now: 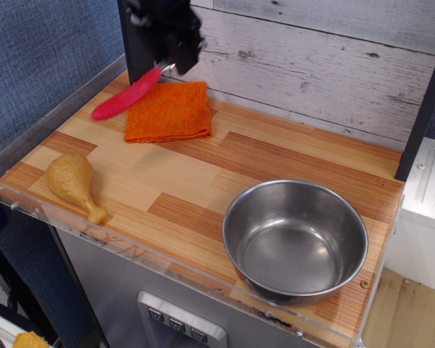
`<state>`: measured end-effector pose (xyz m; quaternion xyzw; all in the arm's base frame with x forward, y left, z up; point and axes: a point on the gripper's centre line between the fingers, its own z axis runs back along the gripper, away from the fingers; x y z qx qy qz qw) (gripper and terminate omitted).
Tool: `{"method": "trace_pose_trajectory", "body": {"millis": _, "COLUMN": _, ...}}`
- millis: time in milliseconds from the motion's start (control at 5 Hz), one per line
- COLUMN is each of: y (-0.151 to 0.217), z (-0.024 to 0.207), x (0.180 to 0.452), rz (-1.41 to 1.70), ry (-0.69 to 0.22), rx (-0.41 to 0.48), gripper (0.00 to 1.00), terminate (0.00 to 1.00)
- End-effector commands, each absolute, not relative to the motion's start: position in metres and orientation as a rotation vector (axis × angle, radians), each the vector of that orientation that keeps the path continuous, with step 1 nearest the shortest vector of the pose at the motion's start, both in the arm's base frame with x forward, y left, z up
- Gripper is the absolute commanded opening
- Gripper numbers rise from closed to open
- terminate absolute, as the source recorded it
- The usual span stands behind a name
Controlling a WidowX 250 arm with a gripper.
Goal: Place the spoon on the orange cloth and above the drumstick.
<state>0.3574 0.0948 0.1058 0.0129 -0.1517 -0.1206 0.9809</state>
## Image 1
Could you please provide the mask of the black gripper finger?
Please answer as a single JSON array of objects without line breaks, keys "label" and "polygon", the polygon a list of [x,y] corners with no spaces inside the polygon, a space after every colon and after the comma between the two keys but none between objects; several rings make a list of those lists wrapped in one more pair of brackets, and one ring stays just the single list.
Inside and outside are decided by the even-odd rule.
[{"label": "black gripper finger", "polygon": [[206,41],[201,36],[174,40],[172,61],[179,75],[185,75],[199,62],[199,54],[205,46]]},{"label": "black gripper finger", "polygon": [[175,60],[170,47],[173,42],[173,34],[163,28],[152,29],[152,48],[154,62],[160,66],[174,65]]}]

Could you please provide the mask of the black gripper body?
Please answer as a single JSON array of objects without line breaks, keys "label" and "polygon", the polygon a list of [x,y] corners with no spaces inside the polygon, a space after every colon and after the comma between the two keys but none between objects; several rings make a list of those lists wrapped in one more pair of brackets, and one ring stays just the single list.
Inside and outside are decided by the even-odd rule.
[{"label": "black gripper body", "polygon": [[130,22],[139,28],[151,46],[166,44],[166,38],[190,41],[199,46],[201,20],[190,1],[124,1]]}]

